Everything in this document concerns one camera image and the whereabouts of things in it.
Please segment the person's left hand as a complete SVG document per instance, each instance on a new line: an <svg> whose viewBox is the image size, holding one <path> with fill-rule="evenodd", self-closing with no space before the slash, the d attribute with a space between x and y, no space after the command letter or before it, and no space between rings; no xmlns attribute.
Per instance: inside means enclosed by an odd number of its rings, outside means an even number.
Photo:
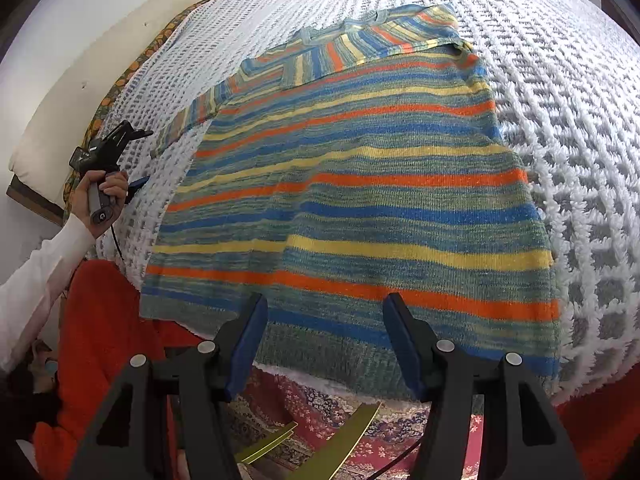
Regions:
<svg viewBox="0 0 640 480"><path fill-rule="evenodd" d="M97 240L117 220L124 208L128 192L128 174L117 171L107 174L103 170L89 170L73 192L70 212L79 219ZM100 223L92 221L92 205L100 204L100 197L108 196L112 215Z"/></svg>

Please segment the white sleeved left forearm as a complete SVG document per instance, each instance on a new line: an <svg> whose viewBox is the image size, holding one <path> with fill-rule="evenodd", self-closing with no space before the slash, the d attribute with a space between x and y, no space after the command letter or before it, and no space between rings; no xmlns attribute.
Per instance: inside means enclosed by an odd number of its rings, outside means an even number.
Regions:
<svg viewBox="0 0 640 480"><path fill-rule="evenodd" d="M1 373L24 358L46 325L63 289L94 245L94 237L74 214L63 229L44 240L1 286Z"/></svg>

